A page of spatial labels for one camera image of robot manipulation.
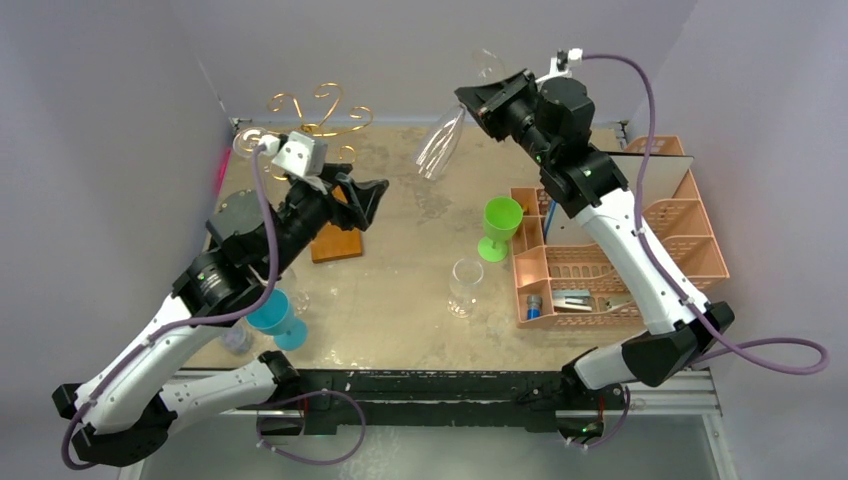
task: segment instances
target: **white wall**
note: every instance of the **white wall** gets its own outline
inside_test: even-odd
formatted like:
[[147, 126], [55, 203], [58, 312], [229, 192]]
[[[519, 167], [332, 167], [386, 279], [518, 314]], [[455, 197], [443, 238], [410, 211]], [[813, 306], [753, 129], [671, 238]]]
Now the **white wall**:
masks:
[[118, 354], [197, 253], [227, 132], [167, 1], [3, 2], [4, 478], [115, 478], [65, 470], [50, 394]]
[[[284, 90], [321, 115], [324, 104], [308, 97], [318, 84], [337, 81], [348, 106], [372, 107], [378, 121], [428, 123], [456, 103], [455, 88], [477, 83], [475, 48], [499, 55], [510, 73], [547, 72], [558, 48], [582, 46], [631, 55], [654, 74], [695, 0], [172, 3], [231, 115], [267, 118], [266, 102]], [[636, 111], [639, 86], [621, 81], [622, 73], [609, 64], [581, 72], [596, 120]]]
[[[729, 336], [804, 336], [830, 368], [789, 377], [714, 363], [740, 477], [845, 478], [848, 431], [848, 4], [698, 2], [655, 82], [659, 132], [695, 156], [732, 279]], [[647, 130], [646, 105], [633, 133]], [[757, 353], [795, 365], [815, 354]]]

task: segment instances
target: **purple cable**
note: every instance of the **purple cable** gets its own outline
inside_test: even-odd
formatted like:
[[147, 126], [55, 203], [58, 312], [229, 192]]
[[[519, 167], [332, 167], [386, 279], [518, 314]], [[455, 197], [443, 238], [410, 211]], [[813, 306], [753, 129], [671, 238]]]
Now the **purple cable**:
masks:
[[280, 400], [278, 402], [264, 403], [261, 406], [267, 407], [267, 408], [277, 408], [277, 407], [282, 407], [283, 405], [287, 405], [289, 403], [297, 402], [299, 400], [305, 400], [307, 398], [317, 397], [317, 396], [320, 396], [320, 395], [331, 395], [331, 396], [339, 397], [339, 398], [346, 400], [348, 403], [353, 405], [353, 408], [356, 410], [357, 415], [359, 415], [359, 422], [362, 425], [362, 430], [359, 432], [359, 439], [356, 441], [356, 445], [354, 445], [353, 448], [349, 452], [345, 453], [341, 457], [334, 458], [332, 460], [314, 460], [314, 459], [311, 459], [311, 458], [301, 457], [300, 455], [295, 455], [293, 453], [289, 453], [289, 452], [286, 452], [284, 450], [280, 450], [279, 448], [268, 443], [268, 441], [265, 440], [264, 437], [262, 437], [262, 429], [260, 428], [260, 422], [262, 420], [262, 417], [256, 419], [256, 436], [259, 437], [259, 443], [256, 446], [257, 447], [261, 446], [261, 447], [263, 447], [267, 450], [270, 450], [271, 452], [276, 453], [277, 455], [289, 458], [289, 459], [294, 460], [296, 462], [305, 463], [307, 465], [316, 465], [316, 466], [335, 465], [337, 463], [341, 463], [341, 462], [347, 460], [348, 458], [352, 457], [353, 454], [355, 454], [357, 452], [357, 450], [359, 450], [359, 447], [362, 446], [362, 442], [365, 440], [365, 412], [362, 411], [362, 407], [358, 403], [356, 403], [356, 400], [354, 400], [350, 396], [348, 396], [348, 395], [346, 395], [342, 392], [337, 392], [335, 390], [321, 390], [319, 392], [304, 393], [303, 395], [298, 395], [296, 397], [287, 398], [285, 400]]
[[[251, 154], [251, 166], [253, 167], [253, 182], [256, 186], [256, 198], [259, 200], [259, 209], [262, 211], [262, 222], [265, 225], [265, 235], [268, 237], [268, 250], [269, 250], [269, 263], [270, 263], [270, 271], [268, 272], [268, 279], [277, 278], [279, 275], [280, 266], [278, 263], [279, 254], [277, 252], [277, 232], [273, 228], [273, 219], [271, 213], [271, 207], [268, 205], [268, 200], [265, 197], [265, 188], [262, 183], [262, 176], [259, 172], [259, 154], [265, 150], [264, 145], [259, 145], [253, 149]], [[168, 324], [152, 334], [150, 334], [148, 340], [150, 341], [149, 345], [152, 345], [157, 339], [161, 338], [166, 333], [174, 330], [175, 328], [180, 327], [196, 327], [199, 325], [215, 325], [218, 323], [230, 322], [233, 320], [238, 320], [241, 317], [244, 317], [248, 314], [255, 312], [259, 307], [262, 306], [268, 298], [271, 297], [271, 293], [274, 291], [275, 282], [269, 281], [268, 285], [265, 287], [265, 290], [262, 291], [262, 295], [249, 307], [245, 307], [239, 311], [226, 313], [223, 315], [215, 315], [212, 317], [198, 317], [198, 318], [188, 318], [186, 320], [181, 320], [178, 322], [173, 322]], [[71, 418], [68, 423], [68, 428], [65, 430], [65, 435], [62, 437], [62, 461], [65, 463], [65, 466], [70, 468], [71, 470], [86, 470], [93, 466], [95, 463], [76, 463], [70, 454], [70, 446], [71, 446], [71, 438], [74, 435], [74, 430], [76, 429], [77, 424], [81, 423], [82, 418], [85, 414], [97, 404], [97, 399], [100, 395], [103, 394], [103, 391], [106, 390], [115, 378], [120, 375], [120, 373], [130, 364], [133, 360], [138, 357], [138, 355], [144, 351], [144, 345], [137, 345], [133, 348], [124, 358], [115, 365], [115, 368], [109, 371], [104, 377], [100, 384], [92, 390], [91, 395], [89, 395], [89, 399], [87, 402], [82, 404], [74, 416]]]
[[[619, 62], [626, 63], [633, 67], [636, 72], [639, 74], [639, 77], [642, 79], [642, 83], [645, 85], [645, 91], [648, 94], [648, 138], [645, 144], [645, 156], [642, 159], [642, 164], [639, 167], [639, 176], [636, 179], [636, 201], [635, 206], [633, 208], [633, 218], [636, 221], [636, 231], [639, 232], [639, 243], [642, 244], [642, 248], [645, 250], [645, 255], [651, 260], [651, 263], [660, 273], [660, 275], [665, 279], [665, 281], [669, 284], [669, 286], [677, 293], [677, 295], [685, 300], [689, 298], [689, 295], [686, 294], [686, 291], [677, 283], [668, 271], [662, 266], [662, 264], [657, 259], [656, 255], [654, 255], [653, 250], [651, 250], [651, 246], [648, 244], [648, 239], [645, 237], [644, 232], [642, 231], [642, 180], [645, 178], [645, 171], [648, 168], [648, 160], [651, 158], [651, 147], [654, 144], [654, 130], [656, 128], [656, 108], [654, 104], [654, 91], [651, 88], [651, 82], [648, 79], [648, 75], [645, 71], [633, 60], [623, 57], [621, 55], [609, 55], [609, 54], [595, 54], [595, 55], [584, 55], [584, 60], [594, 60], [594, 59], [607, 59], [607, 60], [617, 60]], [[803, 338], [791, 338], [791, 337], [775, 337], [775, 338], [764, 338], [761, 340], [753, 340], [750, 342], [740, 343], [739, 345], [734, 344], [724, 335], [721, 334], [715, 327], [710, 323], [707, 317], [704, 316], [703, 313], [698, 309], [697, 305], [692, 303], [688, 303], [689, 309], [692, 311], [695, 316], [698, 317], [698, 320], [701, 324], [704, 325], [704, 328], [710, 332], [719, 343], [724, 345], [726, 348], [722, 350], [718, 350], [716, 352], [709, 353], [704, 355], [698, 359], [696, 362], [701, 362], [704, 360], [709, 360], [711, 358], [718, 357], [720, 355], [724, 355], [729, 352], [733, 352], [740, 357], [748, 360], [754, 365], [759, 365], [763, 368], [767, 368], [769, 370], [773, 370], [775, 372], [786, 373], [789, 375], [812, 375], [814, 373], [821, 372], [824, 370], [828, 364], [830, 363], [830, 354], [827, 349], [812, 340], [806, 340]], [[750, 354], [746, 352], [744, 349], [750, 347], [756, 347], [760, 345], [776, 345], [776, 344], [789, 344], [789, 345], [803, 345], [806, 347], [810, 347], [819, 352], [821, 358], [819, 361], [808, 367], [792, 367], [788, 365], [782, 365], [779, 363], [771, 362], [761, 357], [757, 357], [756, 355]]]

